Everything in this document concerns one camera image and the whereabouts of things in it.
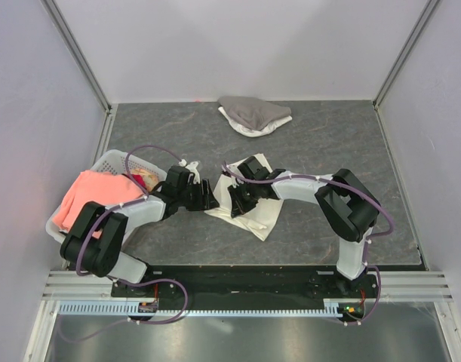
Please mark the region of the white cloth napkin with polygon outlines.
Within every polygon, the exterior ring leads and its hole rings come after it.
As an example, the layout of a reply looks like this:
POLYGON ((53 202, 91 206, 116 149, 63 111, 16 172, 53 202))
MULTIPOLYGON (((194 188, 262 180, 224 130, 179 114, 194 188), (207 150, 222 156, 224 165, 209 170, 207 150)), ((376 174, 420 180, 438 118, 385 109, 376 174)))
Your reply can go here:
POLYGON ((214 197, 220 206, 212 210, 207 210, 206 214, 251 232, 261 241, 265 241, 278 221, 284 202, 272 199, 260 199, 256 207, 250 212, 243 216, 232 218, 232 202, 228 192, 228 187, 232 185, 232 178, 230 176, 224 176, 223 174, 220 176, 213 190, 214 197))

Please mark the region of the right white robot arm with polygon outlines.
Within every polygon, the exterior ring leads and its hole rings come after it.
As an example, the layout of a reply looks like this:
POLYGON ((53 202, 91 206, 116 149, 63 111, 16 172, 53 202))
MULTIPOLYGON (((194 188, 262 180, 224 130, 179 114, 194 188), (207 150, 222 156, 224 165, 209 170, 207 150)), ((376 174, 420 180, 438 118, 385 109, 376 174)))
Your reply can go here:
POLYGON ((251 156, 237 167, 228 167, 223 174, 232 178, 227 187, 232 218, 249 213, 261 200, 296 200, 318 205, 339 238, 335 290, 349 297, 361 289, 365 240, 376 224, 380 203, 352 171, 342 168, 324 176, 285 169, 270 171, 251 156))

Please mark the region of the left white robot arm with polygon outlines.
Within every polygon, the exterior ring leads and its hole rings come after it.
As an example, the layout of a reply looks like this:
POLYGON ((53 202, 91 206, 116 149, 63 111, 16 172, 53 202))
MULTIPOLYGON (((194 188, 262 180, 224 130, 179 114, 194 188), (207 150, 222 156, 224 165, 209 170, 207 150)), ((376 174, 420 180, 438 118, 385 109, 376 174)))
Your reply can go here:
POLYGON ((145 262, 122 253, 125 235, 131 229, 165 220, 181 207, 206 211, 219 206, 208 179, 200 178, 197 170, 176 165, 151 192, 133 201, 112 207, 86 203, 64 238, 60 255, 75 264, 79 275, 125 280, 137 296, 148 296, 154 278, 146 273, 145 262))

